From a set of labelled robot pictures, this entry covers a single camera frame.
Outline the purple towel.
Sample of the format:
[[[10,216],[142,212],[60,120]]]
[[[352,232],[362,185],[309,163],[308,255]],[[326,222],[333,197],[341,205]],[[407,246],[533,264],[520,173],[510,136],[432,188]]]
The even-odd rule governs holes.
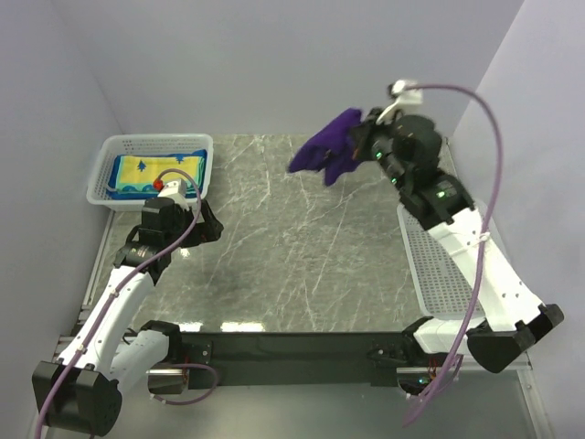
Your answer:
[[[324,173],[324,185],[331,187],[343,174],[356,171],[360,162],[354,158],[350,130],[361,124],[362,111],[348,108],[337,115],[295,153],[287,171]]]

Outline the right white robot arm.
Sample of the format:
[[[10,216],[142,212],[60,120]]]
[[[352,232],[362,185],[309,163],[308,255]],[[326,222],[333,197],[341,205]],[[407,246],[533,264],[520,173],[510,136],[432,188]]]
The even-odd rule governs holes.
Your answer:
[[[480,317],[431,317],[402,343],[403,357],[422,365],[455,340],[458,352],[499,373],[565,318],[520,279],[490,235],[486,211],[454,175],[440,166],[441,135],[431,119],[376,107],[350,131],[354,157],[377,162],[399,194],[402,207],[451,258],[472,288]]]

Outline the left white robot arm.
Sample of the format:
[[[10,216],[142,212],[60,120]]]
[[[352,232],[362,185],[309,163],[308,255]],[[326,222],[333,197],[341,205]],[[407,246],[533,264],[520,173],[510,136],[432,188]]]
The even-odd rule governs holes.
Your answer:
[[[106,288],[77,335],[32,376],[38,418],[35,436],[54,427],[92,437],[114,426],[122,396],[157,364],[186,362],[180,327],[149,321],[129,344],[122,339],[178,248],[217,241],[223,226],[206,200],[194,207],[170,197],[145,201],[141,221],[116,252]]]

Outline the left white plastic basket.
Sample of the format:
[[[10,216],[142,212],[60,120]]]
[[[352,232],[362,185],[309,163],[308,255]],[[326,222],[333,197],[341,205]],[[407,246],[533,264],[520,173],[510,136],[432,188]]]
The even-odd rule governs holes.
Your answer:
[[[137,211],[158,194],[154,182],[166,169],[187,172],[205,197],[213,158],[214,143],[208,134],[115,135],[98,153],[86,199],[114,211]]]

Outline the white plastic basket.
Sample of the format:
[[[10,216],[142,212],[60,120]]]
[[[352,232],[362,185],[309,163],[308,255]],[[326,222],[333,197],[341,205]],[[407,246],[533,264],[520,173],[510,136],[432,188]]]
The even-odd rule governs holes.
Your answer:
[[[154,182],[166,169],[187,172],[205,197],[213,158],[214,143],[208,134],[115,135],[98,153],[86,199],[114,211],[137,211],[158,194]]]
[[[463,319],[472,287],[442,246],[402,205],[397,214],[420,311],[442,320]]]

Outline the right white plastic basket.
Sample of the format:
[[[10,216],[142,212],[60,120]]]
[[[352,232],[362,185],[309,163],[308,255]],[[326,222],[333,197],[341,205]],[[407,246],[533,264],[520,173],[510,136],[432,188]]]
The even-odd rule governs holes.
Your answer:
[[[420,311],[442,320],[463,319],[472,287],[442,246],[402,205],[397,214]]]

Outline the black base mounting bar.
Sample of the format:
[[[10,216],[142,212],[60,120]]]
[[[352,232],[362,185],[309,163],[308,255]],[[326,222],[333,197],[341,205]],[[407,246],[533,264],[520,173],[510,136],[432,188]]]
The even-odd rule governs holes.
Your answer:
[[[355,384],[396,387],[398,369],[442,365],[410,332],[184,332],[182,345],[156,368],[196,363],[213,368],[221,386]]]

